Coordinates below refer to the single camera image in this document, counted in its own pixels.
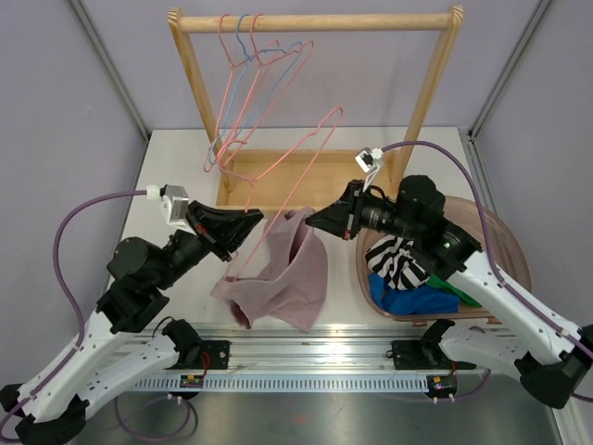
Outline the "blue tank top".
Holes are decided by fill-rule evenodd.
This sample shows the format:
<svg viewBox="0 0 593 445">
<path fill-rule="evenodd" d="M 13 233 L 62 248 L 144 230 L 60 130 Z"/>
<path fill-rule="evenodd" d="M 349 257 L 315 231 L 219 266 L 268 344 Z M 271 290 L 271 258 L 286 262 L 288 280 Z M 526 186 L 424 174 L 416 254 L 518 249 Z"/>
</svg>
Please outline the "blue tank top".
<svg viewBox="0 0 593 445">
<path fill-rule="evenodd" d="M 442 289 L 421 285 L 412 290 L 390 288 L 377 273 L 368 275 L 372 302 L 392 315 L 456 313 L 460 297 Z"/>
</svg>

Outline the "black white striped tank top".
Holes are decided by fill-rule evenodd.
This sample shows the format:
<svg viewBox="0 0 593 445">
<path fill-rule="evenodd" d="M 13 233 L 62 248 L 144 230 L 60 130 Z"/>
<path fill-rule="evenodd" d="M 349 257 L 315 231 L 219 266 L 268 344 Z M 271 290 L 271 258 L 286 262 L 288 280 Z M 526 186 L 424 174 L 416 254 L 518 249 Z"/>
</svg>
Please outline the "black white striped tank top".
<svg viewBox="0 0 593 445">
<path fill-rule="evenodd" d="M 414 290 L 424 285 L 431 275 L 411 256 L 412 247 L 411 240 L 386 235 L 366 251 L 364 258 L 368 269 L 383 278 L 388 288 Z"/>
</svg>

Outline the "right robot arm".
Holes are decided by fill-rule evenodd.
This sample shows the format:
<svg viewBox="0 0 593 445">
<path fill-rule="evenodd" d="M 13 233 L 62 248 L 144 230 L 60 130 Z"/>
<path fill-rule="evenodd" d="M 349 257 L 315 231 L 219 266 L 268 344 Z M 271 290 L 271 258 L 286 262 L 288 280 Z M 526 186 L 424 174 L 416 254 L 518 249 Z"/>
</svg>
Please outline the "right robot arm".
<svg viewBox="0 0 593 445">
<path fill-rule="evenodd" d="M 518 341 L 512 345 L 438 320 L 423 336 L 423 361 L 432 367 L 449 360 L 474 363 L 518 380 L 544 405 L 563 408 L 592 367 L 592 328 L 560 316 L 520 286 L 473 236 L 445 218 L 445 203 L 425 175 L 404 178 L 394 200 L 352 180 L 306 223 L 345 240 L 371 229 L 411 241 L 410 255 L 422 269 L 468 293 Z"/>
</svg>

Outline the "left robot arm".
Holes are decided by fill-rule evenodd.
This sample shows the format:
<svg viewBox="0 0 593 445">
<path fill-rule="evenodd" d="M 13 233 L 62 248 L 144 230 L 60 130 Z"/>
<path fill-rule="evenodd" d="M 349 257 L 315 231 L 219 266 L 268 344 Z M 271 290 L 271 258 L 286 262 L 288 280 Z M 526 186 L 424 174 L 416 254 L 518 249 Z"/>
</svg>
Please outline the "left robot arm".
<svg viewBox="0 0 593 445">
<path fill-rule="evenodd" d="M 20 419 L 15 441 L 65 444 L 106 403 L 145 376 L 201 362 L 203 340 L 180 319 L 126 358 L 99 367 L 156 319 L 169 302 L 165 290 L 208 254 L 230 261 L 262 218 L 260 210 L 217 210 L 193 201 L 184 218 L 188 230 L 176 230 L 165 246 L 137 236 L 122 240 L 107 265 L 113 282 L 79 335 L 29 382 L 2 388 L 3 409 Z"/>
</svg>

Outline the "pink tank top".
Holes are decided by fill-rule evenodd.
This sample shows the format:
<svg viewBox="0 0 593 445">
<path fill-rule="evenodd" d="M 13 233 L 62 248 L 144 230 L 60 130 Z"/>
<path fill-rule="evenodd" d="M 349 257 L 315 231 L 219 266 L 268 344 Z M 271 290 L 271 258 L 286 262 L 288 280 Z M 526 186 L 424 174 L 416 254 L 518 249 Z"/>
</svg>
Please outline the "pink tank top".
<svg viewBox="0 0 593 445">
<path fill-rule="evenodd" d="M 289 210 L 268 222 L 269 262 L 254 278 L 222 278 L 210 295 L 228 304 L 235 321 L 249 329 L 270 316 L 308 332 L 328 288 L 328 255 L 306 219 L 314 209 Z"/>
</svg>

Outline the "pink wire hanger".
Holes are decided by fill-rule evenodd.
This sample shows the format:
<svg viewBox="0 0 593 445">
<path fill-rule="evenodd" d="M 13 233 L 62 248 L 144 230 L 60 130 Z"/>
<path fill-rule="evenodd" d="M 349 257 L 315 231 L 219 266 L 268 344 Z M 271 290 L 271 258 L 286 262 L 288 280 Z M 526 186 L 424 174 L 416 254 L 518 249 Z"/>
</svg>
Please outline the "pink wire hanger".
<svg viewBox="0 0 593 445">
<path fill-rule="evenodd" d="M 280 44 L 277 40 L 271 41 L 269 44 L 266 44 L 262 49 L 258 49 L 255 43 L 252 43 L 252 49 L 247 50 L 246 44 L 243 39 L 240 37 L 240 26 L 245 18 L 252 18 L 252 23 L 255 23 L 256 19 L 259 17 L 259 14 L 255 16 L 251 16 L 249 14 L 244 14 L 237 19 L 236 25 L 234 27 L 234 37 L 238 44 L 241 46 L 243 55 L 239 61 L 234 61 L 231 53 L 224 42 L 221 36 L 221 25 L 225 18 L 228 17 L 228 14 L 225 14 L 220 17 L 219 19 L 219 26 L 217 35 L 219 38 L 219 43 L 223 49 L 224 55 L 227 58 L 230 67 L 230 74 L 229 79 L 226 85 L 225 93 L 223 99 L 221 101 L 221 108 L 219 111 L 219 115 L 216 119 L 216 126 L 215 132 L 216 137 L 214 141 L 210 143 L 210 147 L 208 148 L 208 155 L 203 165 L 204 172 L 210 172 L 215 166 L 220 165 L 220 158 L 223 155 L 223 148 L 227 147 L 227 144 L 233 142 L 246 127 L 243 126 L 239 130 L 236 130 L 235 127 L 241 120 L 241 117 L 236 118 L 236 122 L 233 128 L 227 125 L 227 120 L 233 109 L 233 103 L 235 99 L 235 94 L 238 88 L 238 85 L 243 80 L 244 76 L 248 72 L 250 65 L 252 63 L 258 62 L 259 67 L 267 66 L 270 64 L 276 63 L 280 60 L 283 56 L 286 55 L 286 52 L 283 48 L 280 47 Z"/>
</svg>

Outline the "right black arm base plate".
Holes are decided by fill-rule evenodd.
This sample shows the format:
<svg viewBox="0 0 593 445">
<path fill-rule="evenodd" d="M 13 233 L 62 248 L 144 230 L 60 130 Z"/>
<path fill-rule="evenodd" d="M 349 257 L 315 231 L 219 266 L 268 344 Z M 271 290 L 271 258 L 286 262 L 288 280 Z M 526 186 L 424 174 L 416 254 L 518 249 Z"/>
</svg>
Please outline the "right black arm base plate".
<svg viewBox="0 0 593 445">
<path fill-rule="evenodd" d="M 421 340 L 393 340 L 384 356 L 400 371 L 451 371 L 453 368 L 470 371 L 477 368 L 475 364 L 468 362 L 453 365 L 453 361 L 438 346 Z"/>
</svg>

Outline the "green tank top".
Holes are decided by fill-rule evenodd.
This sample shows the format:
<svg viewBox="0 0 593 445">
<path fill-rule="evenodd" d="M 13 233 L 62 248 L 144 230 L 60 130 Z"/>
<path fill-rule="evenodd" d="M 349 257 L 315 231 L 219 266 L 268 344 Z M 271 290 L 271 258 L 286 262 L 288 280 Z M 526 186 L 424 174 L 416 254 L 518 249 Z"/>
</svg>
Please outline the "green tank top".
<svg viewBox="0 0 593 445">
<path fill-rule="evenodd" d="M 431 275 L 425 284 L 431 288 L 438 289 L 438 290 L 447 292 L 449 294 L 456 295 L 457 297 L 460 298 L 460 301 L 463 304 L 465 304 L 469 307 L 473 307 L 473 308 L 481 308 L 482 307 L 482 305 L 479 302 L 477 302 L 475 299 L 473 299 L 467 293 L 465 293 L 464 291 L 451 285 L 449 282 L 441 280 L 436 275 Z"/>
</svg>

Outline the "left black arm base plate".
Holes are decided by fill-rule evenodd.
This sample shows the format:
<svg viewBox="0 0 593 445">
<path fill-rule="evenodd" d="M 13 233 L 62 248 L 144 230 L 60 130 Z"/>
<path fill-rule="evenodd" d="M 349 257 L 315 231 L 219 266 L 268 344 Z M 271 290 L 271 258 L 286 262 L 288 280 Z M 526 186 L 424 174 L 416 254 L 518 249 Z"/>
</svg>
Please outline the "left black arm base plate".
<svg viewBox="0 0 593 445">
<path fill-rule="evenodd" d="M 227 370 L 231 342 L 228 340 L 204 340 L 198 355 L 190 364 L 174 364 L 172 370 Z"/>
</svg>

